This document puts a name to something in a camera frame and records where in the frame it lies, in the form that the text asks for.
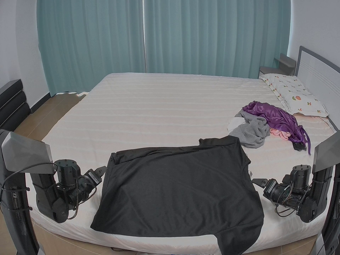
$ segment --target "pillow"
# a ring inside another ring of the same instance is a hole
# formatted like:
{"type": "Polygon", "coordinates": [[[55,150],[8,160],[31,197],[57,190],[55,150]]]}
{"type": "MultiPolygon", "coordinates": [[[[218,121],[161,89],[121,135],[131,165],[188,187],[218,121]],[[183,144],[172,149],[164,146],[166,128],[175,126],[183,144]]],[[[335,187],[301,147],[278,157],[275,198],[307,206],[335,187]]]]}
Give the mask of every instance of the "pillow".
{"type": "Polygon", "coordinates": [[[296,76],[264,74],[262,79],[278,97],[285,110],[290,113],[327,117],[324,105],[316,99],[296,76]]]}

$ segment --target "teal curtain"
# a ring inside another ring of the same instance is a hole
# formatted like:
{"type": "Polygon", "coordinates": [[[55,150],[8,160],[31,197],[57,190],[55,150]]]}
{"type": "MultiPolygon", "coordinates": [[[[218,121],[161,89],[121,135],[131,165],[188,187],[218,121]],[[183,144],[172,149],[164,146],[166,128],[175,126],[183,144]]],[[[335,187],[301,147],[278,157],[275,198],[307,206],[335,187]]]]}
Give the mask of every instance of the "teal curtain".
{"type": "Polygon", "coordinates": [[[287,54],[290,0],[144,0],[148,72],[257,78],[287,54]]]}
{"type": "Polygon", "coordinates": [[[37,0],[37,27],[51,95],[146,71],[142,0],[37,0]]]}

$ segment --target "mattress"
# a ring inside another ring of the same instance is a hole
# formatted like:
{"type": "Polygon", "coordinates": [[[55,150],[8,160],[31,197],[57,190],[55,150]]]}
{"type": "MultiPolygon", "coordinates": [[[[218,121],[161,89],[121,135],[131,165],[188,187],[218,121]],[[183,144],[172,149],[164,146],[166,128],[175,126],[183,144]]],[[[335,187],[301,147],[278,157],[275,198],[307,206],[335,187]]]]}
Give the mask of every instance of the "mattress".
{"type": "MultiPolygon", "coordinates": [[[[107,165],[112,152],[198,145],[200,138],[222,138],[228,133],[232,117],[253,100],[282,107],[262,80],[185,74],[109,74],[57,122],[44,142],[51,146],[53,160],[74,159],[83,174],[90,168],[107,165]]],[[[320,117],[297,115],[296,118],[311,139],[312,155],[295,151],[291,142],[270,135],[262,147],[244,148],[251,160],[249,170],[253,178],[276,178],[281,182],[292,166],[311,165],[314,147],[334,133],[327,120],[320,117]]],[[[75,219],[61,224],[38,211],[29,176],[27,186],[31,188],[28,193],[33,207],[31,216],[50,232],[141,252],[220,254],[213,235],[132,237],[92,230],[90,225],[99,207],[102,184],[97,193],[79,207],[75,219]]],[[[263,189],[255,188],[260,194],[265,218],[259,238],[246,253],[315,235],[322,227],[328,208],[310,223],[303,223],[295,214],[281,218],[262,196],[263,189]]]]}

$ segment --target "black t-shirt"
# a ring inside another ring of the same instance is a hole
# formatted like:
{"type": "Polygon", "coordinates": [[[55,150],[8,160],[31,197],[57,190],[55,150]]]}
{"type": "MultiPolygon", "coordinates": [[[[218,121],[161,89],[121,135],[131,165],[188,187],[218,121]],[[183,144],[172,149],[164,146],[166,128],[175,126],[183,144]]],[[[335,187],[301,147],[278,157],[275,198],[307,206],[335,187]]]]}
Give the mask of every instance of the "black t-shirt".
{"type": "Polygon", "coordinates": [[[91,228],[140,237],[213,234],[222,255],[260,235],[263,209],[239,139],[112,153],[91,228]]]}

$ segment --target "floor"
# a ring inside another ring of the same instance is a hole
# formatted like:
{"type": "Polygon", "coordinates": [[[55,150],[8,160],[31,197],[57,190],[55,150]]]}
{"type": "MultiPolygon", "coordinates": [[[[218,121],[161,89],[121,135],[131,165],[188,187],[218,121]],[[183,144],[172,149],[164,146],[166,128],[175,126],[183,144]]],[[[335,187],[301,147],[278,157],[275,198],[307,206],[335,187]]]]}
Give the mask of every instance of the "floor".
{"type": "MultiPolygon", "coordinates": [[[[42,140],[83,96],[61,94],[50,98],[37,111],[30,114],[15,130],[16,133],[42,140]]],[[[43,245],[46,255],[135,255],[134,251],[113,251],[109,247],[85,243],[48,232],[32,220],[38,241],[43,245]]],[[[307,255],[310,253],[316,236],[286,244],[280,247],[248,253],[249,255],[307,255]]],[[[15,255],[16,250],[8,233],[5,221],[0,213],[0,246],[1,254],[15,255]]]]}

